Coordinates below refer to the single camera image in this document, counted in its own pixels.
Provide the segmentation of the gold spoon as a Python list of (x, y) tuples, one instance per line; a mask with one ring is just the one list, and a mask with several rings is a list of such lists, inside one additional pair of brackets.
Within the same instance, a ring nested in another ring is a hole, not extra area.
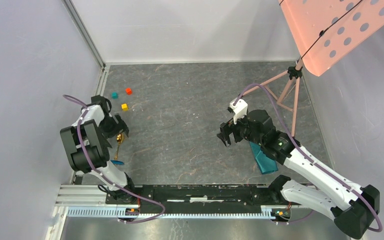
[(120, 146), (121, 146), (121, 144), (124, 142), (124, 140), (125, 140), (125, 135), (124, 135), (123, 133), (119, 133), (119, 134), (116, 136), (117, 146), (116, 146), (116, 150), (115, 150), (115, 154), (114, 154), (114, 158), (113, 158), (114, 161), (117, 161), (117, 160), (118, 160), (119, 151), (120, 151)]

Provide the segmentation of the teal cloth napkin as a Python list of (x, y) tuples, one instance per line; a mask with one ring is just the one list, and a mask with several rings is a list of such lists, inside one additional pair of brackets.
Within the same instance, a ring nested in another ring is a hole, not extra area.
[(256, 165), (258, 169), (260, 170), (262, 175), (268, 175), (277, 172), (278, 166), (277, 162), (268, 158), (261, 150), (260, 146), (258, 144), (249, 143), (252, 154), (254, 156)]

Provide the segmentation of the blue knife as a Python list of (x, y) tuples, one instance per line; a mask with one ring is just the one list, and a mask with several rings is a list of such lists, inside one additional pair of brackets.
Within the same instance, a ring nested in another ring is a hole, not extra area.
[(124, 162), (119, 161), (119, 160), (111, 160), (111, 162), (112, 162), (114, 165), (119, 165), (119, 166), (124, 165)]

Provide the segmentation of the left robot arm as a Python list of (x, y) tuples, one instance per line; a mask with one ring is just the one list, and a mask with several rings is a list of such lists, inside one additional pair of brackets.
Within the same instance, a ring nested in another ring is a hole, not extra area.
[(98, 178), (102, 182), (99, 190), (113, 200), (133, 203), (137, 198), (133, 181), (115, 166), (109, 153), (109, 139), (119, 134), (127, 136), (127, 124), (118, 113), (111, 115), (111, 101), (101, 95), (92, 96), (89, 104), (67, 94), (63, 97), (81, 106), (78, 119), (60, 130), (70, 167)]

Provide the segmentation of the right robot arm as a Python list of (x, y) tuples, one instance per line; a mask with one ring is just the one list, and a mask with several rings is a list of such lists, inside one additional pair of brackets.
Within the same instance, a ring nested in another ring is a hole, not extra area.
[(361, 186), (346, 179), (317, 160), (288, 132), (277, 130), (265, 110), (228, 111), (233, 118), (220, 125), (217, 137), (225, 146), (246, 140), (259, 146), (269, 159), (306, 178), (315, 187), (298, 183), (290, 177), (277, 177), (269, 189), (275, 204), (284, 201), (300, 204), (331, 219), (347, 236), (359, 240), (366, 231), (375, 231), (373, 222), (380, 223), (380, 191), (371, 184)]

